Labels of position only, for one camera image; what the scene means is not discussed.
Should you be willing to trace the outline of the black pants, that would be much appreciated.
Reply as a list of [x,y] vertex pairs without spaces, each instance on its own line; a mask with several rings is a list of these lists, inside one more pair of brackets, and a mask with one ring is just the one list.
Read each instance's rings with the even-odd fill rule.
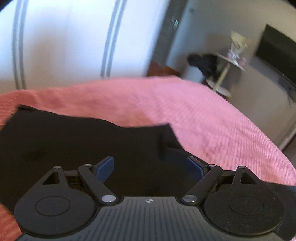
[[[105,183],[92,173],[107,156]],[[21,240],[291,240],[295,188],[195,157],[169,125],[123,128],[20,106],[1,129],[1,203]]]

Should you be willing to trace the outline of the black clothing pile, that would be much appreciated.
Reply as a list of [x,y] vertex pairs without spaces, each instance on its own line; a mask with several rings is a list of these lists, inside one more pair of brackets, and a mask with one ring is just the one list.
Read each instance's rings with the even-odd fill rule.
[[190,66],[197,67],[206,78],[217,77],[218,57],[216,55],[190,54],[187,62]]

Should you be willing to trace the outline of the pink ribbed bedspread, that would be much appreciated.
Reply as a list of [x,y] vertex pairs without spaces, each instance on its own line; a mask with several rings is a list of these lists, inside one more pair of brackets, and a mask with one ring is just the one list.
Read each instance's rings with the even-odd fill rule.
[[185,150],[227,169],[295,188],[295,168],[244,114],[208,87],[177,77],[112,79],[1,95],[1,124],[19,104],[119,126],[170,123]]

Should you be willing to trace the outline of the round white side table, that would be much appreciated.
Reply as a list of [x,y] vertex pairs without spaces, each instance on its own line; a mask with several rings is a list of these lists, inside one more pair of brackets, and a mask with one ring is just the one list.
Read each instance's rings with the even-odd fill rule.
[[206,83],[211,87],[211,89],[214,92],[220,94],[223,97],[229,98],[231,97],[230,91],[222,86],[225,77],[227,76],[229,70],[232,67],[236,67],[241,71],[245,71],[245,69],[243,68],[243,66],[239,65],[237,60],[229,59],[226,56],[221,55],[219,53],[216,53],[216,56],[218,60],[221,60],[221,62],[217,66],[217,79],[211,76],[210,78],[206,79]]

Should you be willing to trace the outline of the items on side table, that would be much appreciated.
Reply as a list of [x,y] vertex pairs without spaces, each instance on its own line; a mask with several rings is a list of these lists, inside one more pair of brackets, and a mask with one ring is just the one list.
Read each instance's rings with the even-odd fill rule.
[[238,65],[242,65],[241,55],[250,45],[251,40],[242,36],[238,32],[231,31],[231,44],[226,57]]

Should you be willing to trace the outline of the white wardrobe with black lines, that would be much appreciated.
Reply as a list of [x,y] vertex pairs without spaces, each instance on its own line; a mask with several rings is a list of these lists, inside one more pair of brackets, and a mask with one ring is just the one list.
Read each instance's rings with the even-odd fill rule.
[[1,92],[145,76],[168,1],[9,1]]

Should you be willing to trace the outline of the black television screen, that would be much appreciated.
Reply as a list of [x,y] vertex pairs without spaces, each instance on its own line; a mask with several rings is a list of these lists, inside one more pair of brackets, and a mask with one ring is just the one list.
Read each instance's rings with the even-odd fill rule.
[[290,37],[266,25],[255,56],[295,82],[295,41]]

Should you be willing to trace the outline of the dark wooden door frame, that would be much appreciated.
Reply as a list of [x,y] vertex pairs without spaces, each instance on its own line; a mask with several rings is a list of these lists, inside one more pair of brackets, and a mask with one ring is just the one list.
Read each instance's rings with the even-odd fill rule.
[[187,3],[187,0],[171,0],[169,2],[147,76],[167,75],[166,62]]

